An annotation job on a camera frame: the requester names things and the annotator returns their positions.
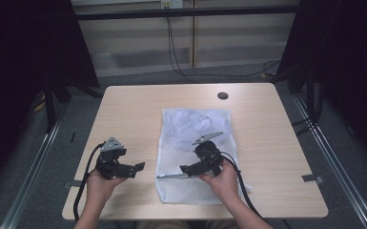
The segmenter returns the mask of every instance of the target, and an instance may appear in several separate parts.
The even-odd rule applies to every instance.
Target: folded cloth
[[[236,144],[231,127],[231,113],[226,110],[164,109],[155,169],[155,185],[163,203],[220,204],[211,187],[198,177],[163,178],[181,174],[179,165],[199,161],[192,143],[202,135],[223,132],[211,141],[237,163]]]

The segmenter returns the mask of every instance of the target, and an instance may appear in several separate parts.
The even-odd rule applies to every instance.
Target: forearm
[[[254,211],[252,211],[239,197],[224,200],[223,202],[228,211],[233,215],[240,228],[272,228]]]
[[[100,214],[105,206],[105,203],[89,203],[87,202],[85,208],[75,225],[75,229],[93,229],[97,228]]]

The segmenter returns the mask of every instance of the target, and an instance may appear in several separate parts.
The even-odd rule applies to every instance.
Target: table top
[[[228,99],[219,99],[221,92]],[[231,219],[223,205],[163,204],[156,192],[155,166],[162,127],[162,109],[225,109],[231,111],[237,156],[249,197],[264,218],[323,218],[327,206],[315,182],[301,176],[311,169],[274,85],[268,83],[183,84],[109,87],[77,168],[81,180],[94,147],[114,136],[127,149],[120,163],[145,161],[135,178],[117,186],[102,219]],[[92,160],[91,169],[99,153]],[[63,209],[73,219],[78,188],[71,187]],[[86,191],[79,202],[85,205]]]

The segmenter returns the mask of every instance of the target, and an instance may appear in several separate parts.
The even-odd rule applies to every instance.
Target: wire
[[[298,122],[294,122],[292,123],[293,126],[296,126],[298,124],[301,124],[305,121],[308,121],[309,123],[307,123],[307,125],[302,128],[301,130],[299,130],[296,135],[302,135],[305,132],[307,132],[309,129],[315,127],[315,125],[317,124],[317,122],[320,119],[320,115],[322,114],[322,106],[323,106],[323,96],[324,96],[324,92],[322,87],[319,85],[319,96],[318,96],[318,100],[317,100],[317,104],[316,104],[316,108],[313,114],[310,114],[309,117],[300,120]]]
[[[85,189],[85,184],[86,184],[86,182],[88,180],[88,177],[90,175],[90,173],[88,173],[88,171],[89,171],[89,167],[91,166],[93,155],[94,155],[94,153],[96,153],[97,149],[101,148],[104,144],[105,144],[105,142],[101,143],[101,144],[98,144],[96,147],[94,147],[94,149],[91,153],[91,156],[89,157],[88,164],[87,164],[86,169],[85,169],[85,174],[84,174],[82,182],[81,182],[81,186],[79,186],[78,194],[76,195],[75,202],[73,203],[73,215],[75,217],[75,222],[79,221],[78,204],[79,204],[79,200],[82,197],[83,190]]]
[[[182,75],[187,80],[189,80],[193,83],[199,83],[199,82],[190,79],[188,76],[247,77],[247,76],[252,76],[252,75],[256,75],[256,74],[260,74],[260,73],[265,73],[267,70],[271,69],[274,65],[276,65],[277,63],[280,62],[280,60],[267,61],[266,63],[263,64],[263,69],[261,71],[258,71],[258,72],[255,72],[255,73],[248,73],[248,74],[183,73],[183,71],[180,69],[180,66],[179,66],[178,61],[177,61],[177,56],[176,56],[176,52],[175,52],[175,48],[174,48],[174,42],[173,42],[172,24],[171,24],[171,18],[170,17],[167,17],[167,22],[168,22],[168,38],[169,38],[169,60],[171,62],[171,66],[172,66],[173,70],[176,73]],[[175,65],[176,65],[177,68],[173,64],[172,54],[174,56],[174,62],[175,62]]]
[[[221,154],[227,155],[231,158],[231,159],[229,159],[226,156],[222,156],[234,166],[234,169],[236,170],[236,174],[237,174],[237,179],[239,180],[240,189],[242,191],[243,197],[245,198],[246,203],[248,204],[249,208],[252,209],[252,211],[254,211],[261,219],[265,220],[257,212],[257,210],[255,209],[254,205],[252,204],[251,200],[249,199],[248,193],[246,192],[245,184],[243,182],[242,175],[240,174],[240,170],[237,168],[237,165],[236,165],[236,162],[234,161],[234,158],[232,156],[230,156],[229,154],[225,153],[225,152],[221,152]]]
[[[282,220],[285,224],[285,226],[288,228],[288,229],[291,229],[291,226],[290,226],[290,223],[288,223],[288,221],[286,219],[283,219]]]
[[[329,19],[330,21],[324,26],[324,34],[323,34],[323,38],[320,37],[318,40],[321,40],[320,42],[320,46],[319,46],[319,50],[318,50],[318,54],[316,55],[316,62],[317,60],[320,58],[320,56],[322,55],[322,52],[323,52],[323,48],[325,46],[325,43],[326,43],[326,40],[328,38],[328,35],[329,35],[329,31],[332,27],[332,24],[334,23],[335,21],[335,18],[336,16],[338,15],[337,13],[337,10],[338,10],[338,7],[340,5],[340,1],[341,0],[337,0],[336,2],[336,7],[335,7],[335,10],[332,12],[331,14],[331,18]]]
[[[115,229],[121,229],[120,223],[118,223],[118,221],[115,221],[114,224],[115,224]]]

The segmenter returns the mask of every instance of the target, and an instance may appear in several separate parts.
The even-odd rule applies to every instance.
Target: finger
[[[198,176],[201,180],[203,180],[204,182],[210,184],[211,180],[213,179],[212,177],[208,176],[208,175],[199,175]]]

